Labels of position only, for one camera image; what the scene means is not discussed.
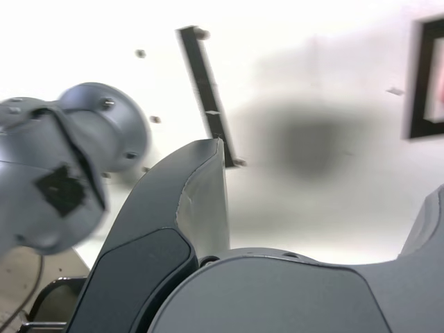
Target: screw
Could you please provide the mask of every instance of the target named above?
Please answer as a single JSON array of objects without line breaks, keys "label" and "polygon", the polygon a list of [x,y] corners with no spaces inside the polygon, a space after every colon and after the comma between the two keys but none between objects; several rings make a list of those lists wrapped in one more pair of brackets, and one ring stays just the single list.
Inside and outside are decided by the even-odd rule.
[{"label": "screw", "polygon": [[210,38],[210,32],[201,28],[195,28],[194,33],[196,34],[196,38],[198,40],[207,40],[208,38]]},{"label": "screw", "polygon": [[292,257],[292,258],[298,258],[299,259],[298,255],[293,253],[293,252],[287,252],[287,253],[284,253],[283,255],[285,257]]},{"label": "screw", "polygon": [[137,157],[137,153],[129,152],[126,153],[125,157],[128,158],[129,160],[134,160]]},{"label": "screw", "polygon": [[150,121],[152,122],[152,123],[161,123],[162,121],[160,120],[160,118],[159,117],[156,117],[156,116],[151,116],[150,117]]},{"label": "screw", "polygon": [[200,261],[200,267],[202,268],[202,267],[204,267],[204,266],[210,265],[210,264],[212,264],[213,262],[216,262],[216,261],[218,261],[218,260],[219,260],[218,257],[215,257],[215,256],[213,256],[213,255],[209,255],[208,257],[204,257],[204,258],[202,258],[202,260]]},{"label": "screw", "polygon": [[18,241],[19,243],[23,242],[25,240],[25,237],[21,234],[16,234],[14,236],[15,240]]},{"label": "screw", "polygon": [[144,50],[136,50],[136,56],[137,56],[138,58],[143,59],[143,58],[146,57],[146,53],[145,53]]},{"label": "screw", "polygon": [[390,89],[387,89],[386,92],[389,92],[390,94],[394,94],[396,96],[402,96],[404,94],[404,92],[396,87],[392,87]]},{"label": "screw", "polygon": [[112,99],[103,99],[102,102],[102,108],[104,110],[109,110],[115,105],[116,102],[114,102]]}]

